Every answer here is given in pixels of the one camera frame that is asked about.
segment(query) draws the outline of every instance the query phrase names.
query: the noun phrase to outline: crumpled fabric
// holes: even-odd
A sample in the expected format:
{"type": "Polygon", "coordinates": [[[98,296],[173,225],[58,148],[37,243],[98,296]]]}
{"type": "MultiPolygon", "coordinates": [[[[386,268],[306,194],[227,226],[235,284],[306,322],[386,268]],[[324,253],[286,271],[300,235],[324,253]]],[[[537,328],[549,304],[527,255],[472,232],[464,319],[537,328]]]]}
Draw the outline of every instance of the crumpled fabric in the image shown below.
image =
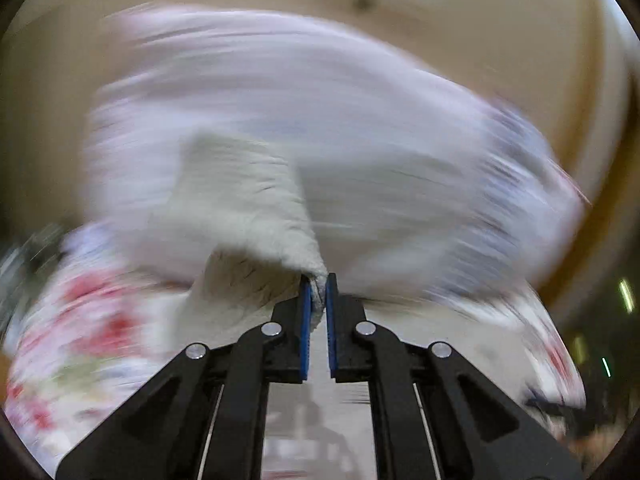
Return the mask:
{"type": "Polygon", "coordinates": [[[201,246],[213,248],[175,317],[165,320],[174,335],[169,350],[235,342],[297,294],[301,275],[311,287],[312,328],[321,319],[327,271],[304,197],[287,161],[264,142],[201,133],[142,237],[156,258],[188,260],[201,246]]]}
{"type": "Polygon", "coordinates": [[[103,29],[113,76],[90,113],[86,210],[163,276],[193,282],[216,242],[166,240],[158,257],[144,240],[203,130],[268,142],[291,163],[325,266],[368,298],[537,282],[582,215],[520,114],[338,23],[147,5],[103,29]]]}
{"type": "Polygon", "coordinates": [[[52,476],[64,454],[169,360],[161,321],[188,293],[132,268],[101,225],[71,233],[64,250],[24,322],[4,406],[52,476]]]}
{"type": "Polygon", "coordinates": [[[536,372],[530,389],[543,399],[575,408],[586,405],[582,378],[551,316],[526,282],[501,298],[474,301],[449,297],[446,305],[469,319],[517,334],[536,372]]]}

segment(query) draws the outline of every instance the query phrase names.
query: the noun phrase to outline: fabric fold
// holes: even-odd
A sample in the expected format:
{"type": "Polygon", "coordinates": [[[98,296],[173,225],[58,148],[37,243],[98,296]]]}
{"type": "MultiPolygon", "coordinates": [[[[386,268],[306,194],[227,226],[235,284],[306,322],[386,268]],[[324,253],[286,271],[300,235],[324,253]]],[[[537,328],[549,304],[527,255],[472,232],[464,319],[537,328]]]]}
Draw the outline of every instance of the fabric fold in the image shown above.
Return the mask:
{"type": "Polygon", "coordinates": [[[156,272],[204,269],[176,310],[174,349],[235,341],[295,296],[302,274],[319,322],[326,269],[296,180],[265,142],[201,132],[186,146],[175,189],[132,251],[156,272]]]}

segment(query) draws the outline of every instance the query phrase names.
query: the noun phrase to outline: white cloth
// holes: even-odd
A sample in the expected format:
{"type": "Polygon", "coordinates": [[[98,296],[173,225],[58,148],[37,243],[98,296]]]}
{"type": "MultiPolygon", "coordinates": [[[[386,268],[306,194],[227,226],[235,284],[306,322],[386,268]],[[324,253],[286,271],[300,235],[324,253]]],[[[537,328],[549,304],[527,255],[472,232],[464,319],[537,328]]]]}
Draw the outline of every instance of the white cloth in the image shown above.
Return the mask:
{"type": "Polygon", "coordinates": [[[213,248],[175,319],[166,320],[175,334],[169,350],[235,342],[296,295],[301,274],[312,285],[314,325],[320,320],[326,269],[304,199],[287,162],[263,142],[195,137],[174,192],[140,237],[145,254],[160,260],[188,261],[201,246],[213,248]]]}
{"type": "Polygon", "coordinates": [[[160,255],[142,239],[202,130],[278,146],[345,292],[505,292],[571,239],[579,199],[535,128],[387,44],[323,20],[204,7],[137,7],[105,27],[116,77],[90,115],[86,202],[134,262],[192,282],[214,249],[174,237],[160,255]]]}

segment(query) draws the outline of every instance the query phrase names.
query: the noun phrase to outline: wooden surface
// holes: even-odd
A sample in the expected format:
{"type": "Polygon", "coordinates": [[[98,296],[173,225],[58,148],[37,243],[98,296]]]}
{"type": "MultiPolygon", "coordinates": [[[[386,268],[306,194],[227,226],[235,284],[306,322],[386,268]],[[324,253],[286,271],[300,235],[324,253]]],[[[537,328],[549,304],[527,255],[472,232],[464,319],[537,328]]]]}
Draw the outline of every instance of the wooden surface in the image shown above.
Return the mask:
{"type": "Polygon", "coordinates": [[[9,374],[9,366],[11,361],[0,352],[0,404],[4,404],[6,400],[6,379],[9,374]]]}

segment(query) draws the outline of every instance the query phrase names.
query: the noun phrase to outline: metal screw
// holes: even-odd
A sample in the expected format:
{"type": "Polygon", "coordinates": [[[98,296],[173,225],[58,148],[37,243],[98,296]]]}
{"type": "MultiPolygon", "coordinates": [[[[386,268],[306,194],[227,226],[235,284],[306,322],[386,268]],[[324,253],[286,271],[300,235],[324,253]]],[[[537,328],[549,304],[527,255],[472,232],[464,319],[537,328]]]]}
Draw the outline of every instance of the metal screw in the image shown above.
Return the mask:
{"type": "Polygon", "coordinates": [[[187,346],[187,349],[184,351],[187,354],[189,359],[200,359],[204,357],[204,354],[207,353],[207,347],[201,343],[194,343],[192,345],[187,346]]]}
{"type": "Polygon", "coordinates": [[[361,321],[356,325],[356,332],[360,335],[371,335],[376,331],[376,326],[370,321],[361,321]]]}
{"type": "Polygon", "coordinates": [[[443,343],[442,341],[439,343],[436,343],[435,345],[433,345],[431,347],[431,351],[433,352],[433,354],[436,357],[439,357],[440,359],[446,359],[447,357],[449,357],[451,355],[451,347],[446,344],[443,343]]]}
{"type": "Polygon", "coordinates": [[[260,330],[262,330],[262,333],[264,335],[273,337],[275,335],[278,335],[280,332],[282,332],[282,327],[280,323],[276,323],[275,321],[270,321],[268,323],[265,323],[260,330]]]}

